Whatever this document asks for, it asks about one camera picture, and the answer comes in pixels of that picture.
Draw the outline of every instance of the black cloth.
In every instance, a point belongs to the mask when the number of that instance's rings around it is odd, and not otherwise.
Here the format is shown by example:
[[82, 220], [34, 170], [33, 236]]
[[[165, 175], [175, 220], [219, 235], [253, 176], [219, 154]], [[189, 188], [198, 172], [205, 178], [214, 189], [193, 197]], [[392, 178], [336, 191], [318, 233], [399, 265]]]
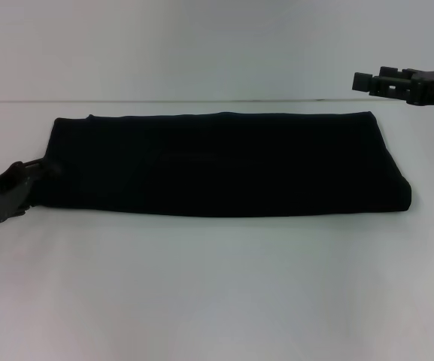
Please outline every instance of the black cloth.
[[199, 217], [406, 211], [372, 113], [57, 119], [33, 205]]

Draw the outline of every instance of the robotic arm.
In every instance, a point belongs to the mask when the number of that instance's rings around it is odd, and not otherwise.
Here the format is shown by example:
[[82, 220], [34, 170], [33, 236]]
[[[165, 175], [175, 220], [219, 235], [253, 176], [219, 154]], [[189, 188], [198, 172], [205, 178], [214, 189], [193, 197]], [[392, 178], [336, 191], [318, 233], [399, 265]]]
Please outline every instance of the robotic arm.
[[410, 105], [434, 105], [434, 71], [381, 67], [379, 75], [355, 73], [353, 90], [371, 96], [405, 100]]

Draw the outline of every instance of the white table surface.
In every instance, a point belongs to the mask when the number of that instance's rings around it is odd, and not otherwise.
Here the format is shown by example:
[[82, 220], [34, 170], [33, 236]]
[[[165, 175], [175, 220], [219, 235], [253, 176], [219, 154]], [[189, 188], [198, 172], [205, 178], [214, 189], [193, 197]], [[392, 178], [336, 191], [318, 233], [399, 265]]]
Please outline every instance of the white table surface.
[[0, 173], [43, 155], [56, 117], [217, 111], [372, 111], [411, 209], [198, 219], [33, 208], [0, 224], [0, 360], [434, 360], [434, 107], [0, 104]]

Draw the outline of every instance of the white backdrop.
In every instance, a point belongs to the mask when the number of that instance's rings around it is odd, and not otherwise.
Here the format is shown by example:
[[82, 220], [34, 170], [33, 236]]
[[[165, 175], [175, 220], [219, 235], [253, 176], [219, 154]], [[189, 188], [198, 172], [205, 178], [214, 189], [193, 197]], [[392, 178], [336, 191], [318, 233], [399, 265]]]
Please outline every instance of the white backdrop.
[[428, 0], [0, 0], [0, 100], [349, 99], [434, 70]]
[[372, 111], [414, 190], [402, 214], [34, 208], [0, 225], [0, 360], [434, 359], [434, 108], [351, 91], [382, 65], [434, 70], [434, 2], [0, 0], [0, 174], [56, 117]]

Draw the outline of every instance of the black towel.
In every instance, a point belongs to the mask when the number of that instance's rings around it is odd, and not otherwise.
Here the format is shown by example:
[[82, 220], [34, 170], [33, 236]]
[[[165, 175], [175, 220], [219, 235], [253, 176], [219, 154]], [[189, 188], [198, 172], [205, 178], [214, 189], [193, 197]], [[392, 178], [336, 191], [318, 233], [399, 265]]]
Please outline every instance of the black towel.
[[57, 119], [32, 205], [198, 217], [406, 211], [372, 113]]

